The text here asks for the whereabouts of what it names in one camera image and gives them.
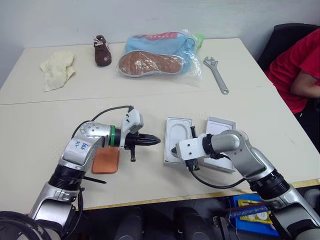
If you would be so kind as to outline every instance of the red shirt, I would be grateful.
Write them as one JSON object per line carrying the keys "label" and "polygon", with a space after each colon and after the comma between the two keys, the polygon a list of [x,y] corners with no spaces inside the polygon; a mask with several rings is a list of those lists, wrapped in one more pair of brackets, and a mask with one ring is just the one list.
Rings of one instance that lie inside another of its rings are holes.
{"label": "red shirt", "polygon": [[294,114],[301,112],[308,101],[306,97],[290,93],[301,70],[316,78],[315,84],[320,86],[320,28],[280,54],[265,72]]}

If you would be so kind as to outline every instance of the white wall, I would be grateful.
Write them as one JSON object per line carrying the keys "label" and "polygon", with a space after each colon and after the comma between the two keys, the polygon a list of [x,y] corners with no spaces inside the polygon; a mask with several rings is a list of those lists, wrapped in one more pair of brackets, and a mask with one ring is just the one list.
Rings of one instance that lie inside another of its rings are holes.
{"label": "white wall", "polygon": [[0,86],[23,48],[189,29],[240,37],[257,58],[273,26],[293,22],[319,24],[320,0],[0,0]]}

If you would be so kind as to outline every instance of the plastic bag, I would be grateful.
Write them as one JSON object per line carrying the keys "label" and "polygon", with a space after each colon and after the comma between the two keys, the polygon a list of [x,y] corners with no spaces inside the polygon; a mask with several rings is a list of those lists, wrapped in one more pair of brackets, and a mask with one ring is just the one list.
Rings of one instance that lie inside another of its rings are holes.
{"label": "plastic bag", "polygon": [[118,62],[118,72],[128,77],[173,75],[200,78],[197,52],[202,40],[187,30],[129,37]]}

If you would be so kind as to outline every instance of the brown shoe sole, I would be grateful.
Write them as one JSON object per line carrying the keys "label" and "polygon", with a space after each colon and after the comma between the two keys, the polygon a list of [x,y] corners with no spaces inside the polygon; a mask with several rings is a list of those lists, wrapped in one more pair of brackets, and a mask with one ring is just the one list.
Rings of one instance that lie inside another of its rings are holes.
{"label": "brown shoe sole", "polygon": [[176,55],[132,51],[120,59],[118,67],[125,75],[140,77],[149,74],[177,74],[183,65],[183,59]]}

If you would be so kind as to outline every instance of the black chair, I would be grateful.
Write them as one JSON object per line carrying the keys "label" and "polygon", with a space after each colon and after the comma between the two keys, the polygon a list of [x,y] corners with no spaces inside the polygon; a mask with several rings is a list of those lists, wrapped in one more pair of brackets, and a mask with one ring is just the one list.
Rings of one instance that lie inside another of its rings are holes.
{"label": "black chair", "polygon": [[273,33],[266,44],[258,64],[265,71],[281,53],[288,50],[297,41],[319,28],[303,23],[286,23],[274,26]]}

